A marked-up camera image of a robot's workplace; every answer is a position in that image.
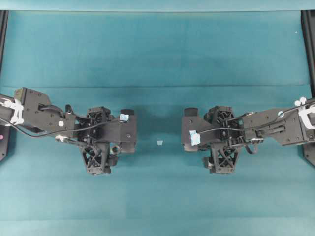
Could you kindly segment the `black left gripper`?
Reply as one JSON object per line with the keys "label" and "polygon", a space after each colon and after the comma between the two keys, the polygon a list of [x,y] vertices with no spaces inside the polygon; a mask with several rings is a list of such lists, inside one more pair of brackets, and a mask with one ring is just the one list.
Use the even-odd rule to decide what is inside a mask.
{"label": "black left gripper", "polygon": [[90,108],[86,116],[76,117],[77,129],[89,128],[75,132],[77,140],[84,143],[79,150],[88,174],[110,174],[110,168],[118,163],[118,156],[110,153],[110,142],[102,139],[105,134],[102,123],[109,123],[113,119],[111,111],[105,107]]}

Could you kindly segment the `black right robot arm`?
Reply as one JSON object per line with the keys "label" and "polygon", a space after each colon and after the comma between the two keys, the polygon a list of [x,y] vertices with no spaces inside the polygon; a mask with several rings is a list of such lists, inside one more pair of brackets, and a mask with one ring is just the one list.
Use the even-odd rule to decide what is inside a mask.
{"label": "black right robot arm", "polygon": [[315,101],[304,97],[296,100],[293,108],[251,112],[239,117],[230,107],[215,106],[204,119],[210,126],[199,131],[205,141],[199,149],[210,150],[203,163],[213,174],[233,173],[241,149],[256,154],[258,144],[268,137],[283,146],[315,141]]}

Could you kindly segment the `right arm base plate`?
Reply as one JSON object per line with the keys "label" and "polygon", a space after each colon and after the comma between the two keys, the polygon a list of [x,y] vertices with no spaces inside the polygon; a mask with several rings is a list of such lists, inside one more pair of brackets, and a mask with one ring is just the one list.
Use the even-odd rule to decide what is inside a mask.
{"label": "right arm base plate", "polygon": [[315,143],[298,145],[299,157],[306,161],[313,169],[315,168]]}

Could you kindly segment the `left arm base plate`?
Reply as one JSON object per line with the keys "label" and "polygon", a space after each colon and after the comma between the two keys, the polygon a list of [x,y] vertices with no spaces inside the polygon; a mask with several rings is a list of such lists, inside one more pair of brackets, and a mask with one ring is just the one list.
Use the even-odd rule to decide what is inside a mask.
{"label": "left arm base plate", "polygon": [[0,161],[4,161],[15,148],[16,132],[8,126],[0,126]]}

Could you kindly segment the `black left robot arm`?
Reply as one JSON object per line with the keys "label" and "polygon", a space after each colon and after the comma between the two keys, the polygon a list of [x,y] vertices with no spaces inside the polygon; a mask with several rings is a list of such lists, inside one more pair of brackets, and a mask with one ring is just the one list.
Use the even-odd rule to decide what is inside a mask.
{"label": "black left robot arm", "polygon": [[52,137],[57,142],[79,148],[87,173],[110,174],[118,161],[111,152],[111,144],[120,148],[120,141],[106,140],[110,125],[124,121],[111,115],[105,107],[88,109],[86,115],[77,115],[67,104],[64,109],[52,104],[48,95],[29,88],[20,88],[14,96],[0,96],[0,157],[8,152],[11,128],[32,138]]}

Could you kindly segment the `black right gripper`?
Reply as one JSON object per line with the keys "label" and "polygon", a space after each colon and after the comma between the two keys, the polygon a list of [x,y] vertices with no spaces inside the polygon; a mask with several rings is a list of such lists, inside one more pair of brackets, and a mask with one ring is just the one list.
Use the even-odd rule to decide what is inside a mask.
{"label": "black right gripper", "polygon": [[205,168],[212,174],[233,173],[242,149],[241,118],[234,115],[231,107],[215,106],[204,119],[211,124],[207,134],[212,135],[205,145],[210,150],[210,156],[203,159]]}

